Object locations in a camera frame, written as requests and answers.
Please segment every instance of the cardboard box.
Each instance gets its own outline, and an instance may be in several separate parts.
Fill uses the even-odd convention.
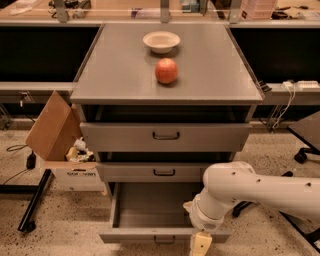
[[[70,147],[81,137],[76,108],[70,107],[57,92],[53,92],[31,128],[26,144],[44,160],[41,169],[51,169],[66,190],[105,191],[105,184],[95,169],[96,163],[65,161]]]

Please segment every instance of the red apple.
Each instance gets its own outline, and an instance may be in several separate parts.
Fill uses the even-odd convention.
[[[170,84],[178,77],[178,66],[172,59],[163,58],[156,65],[155,75],[160,83]]]

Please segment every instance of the terrazzo floor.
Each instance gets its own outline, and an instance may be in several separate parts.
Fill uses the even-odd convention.
[[[24,144],[28,125],[13,124],[0,131],[0,183],[25,169],[29,148],[7,152],[6,148]],[[258,174],[282,175],[293,171],[294,176],[320,178],[320,157],[309,156],[301,165],[293,160],[303,144],[285,130],[269,133],[252,129],[236,160],[250,163]],[[37,185],[41,175],[39,165],[8,184]],[[189,243],[173,245],[105,244],[99,231],[108,228],[110,200],[100,192],[63,191],[54,177],[50,179],[31,233],[17,230],[28,206],[26,195],[0,194],[0,255],[90,255],[90,256],[177,256],[188,255]],[[276,210],[253,204],[239,218],[229,213],[222,227],[231,231],[222,244],[213,244],[209,256],[286,255],[312,256],[317,251]]]

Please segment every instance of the bowl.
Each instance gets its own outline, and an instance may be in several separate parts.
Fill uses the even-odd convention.
[[[180,37],[167,31],[156,31],[143,37],[145,45],[149,46],[155,53],[169,53],[173,47],[180,43]]]

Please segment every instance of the open drawer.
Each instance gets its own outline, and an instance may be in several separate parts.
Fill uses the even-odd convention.
[[[105,243],[189,242],[192,227],[183,203],[191,201],[202,183],[116,183],[110,229],[100,232]],[[213,242],[225,242],[227,230],[212,234]]]

